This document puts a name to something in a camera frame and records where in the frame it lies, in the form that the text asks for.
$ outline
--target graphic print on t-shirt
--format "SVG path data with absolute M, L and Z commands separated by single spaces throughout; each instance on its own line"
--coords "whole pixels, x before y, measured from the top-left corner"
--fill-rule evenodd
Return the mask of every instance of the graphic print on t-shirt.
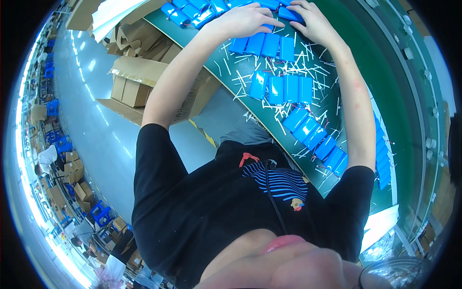
M 243 177 L 253 177 L 259 188 L 268 194 L 266 187 L 265 167 L 261 161 L 245 165 Z M 302 176 L 295 172 L 268 169 L 268 183 L 273 197 L 283 197 L 283 201 L 291 202 L 294 211 L 300 211 L 305 205 L 308 187 Z

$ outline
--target black drawstring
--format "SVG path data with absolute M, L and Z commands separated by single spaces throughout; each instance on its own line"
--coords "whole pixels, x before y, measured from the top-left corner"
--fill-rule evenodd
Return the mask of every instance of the black drawstring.
M 266 174 L 266 189 L 268 191 L 268 197 L 271 200 L 271 203 L 273 203 L 274 210 L 276 211 L 276 214 L 278 215 L 279 222 L 281 223 L 282 226 L 282 231 L 284 231 L 284 235 L 288 235 L 288 231 L 286 229 L 286 225 L 284 224 L 284 221 L 282 220 L 281 213 L 279 212 L 278 206 L 276 205 L 276 202 L 274 201 L 273 195 L 271 194 L 271 190 L 269 188 L 269 179 L 268 179 L 268 161 L 265 161 L 265 174 Z

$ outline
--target grey floor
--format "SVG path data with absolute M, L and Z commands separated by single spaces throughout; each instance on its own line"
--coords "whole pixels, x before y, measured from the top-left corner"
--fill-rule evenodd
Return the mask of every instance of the grey floor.
M 61 124 L 85 166 L 85 178 L 99 198 L 130 222 L 140 127 L 95 101 L 110 98 L 113 82 L 108 71 L 117 56 L 106 52 L 86 31 L 60 29 L 54 48 L 55 94 L 61 105 Z M 244 112 L 220 88 L 194 121 L 218 141 Z M 218 122 L 210 121 L 217 116 Z M 188 172 L 215 157 L 216 148 L 189 121 L 171 126 L 170 137 Z

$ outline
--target lips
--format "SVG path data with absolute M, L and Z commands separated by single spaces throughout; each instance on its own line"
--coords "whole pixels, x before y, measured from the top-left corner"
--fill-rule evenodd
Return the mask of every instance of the lips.
M 296 243 L 305 243 L 306 241 L 297 235 L 284 235 L 273 239 L 271 242 L 266 245 L 263 250 L 261 251 L 261 255 L 266 254 L 268 252 L 274 251 L 276 249 L 282 248 L 287 245 L 292 245 Z

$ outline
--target striped shirt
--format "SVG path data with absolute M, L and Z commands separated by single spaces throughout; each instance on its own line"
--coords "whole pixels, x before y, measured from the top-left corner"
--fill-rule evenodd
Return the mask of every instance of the striped shirt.
M 85 246 L 89 246 L 89 240 L 93 237 L 93 228 L 84 220 L 81 224 L 75 227 L 73 233 L 79 238 Z

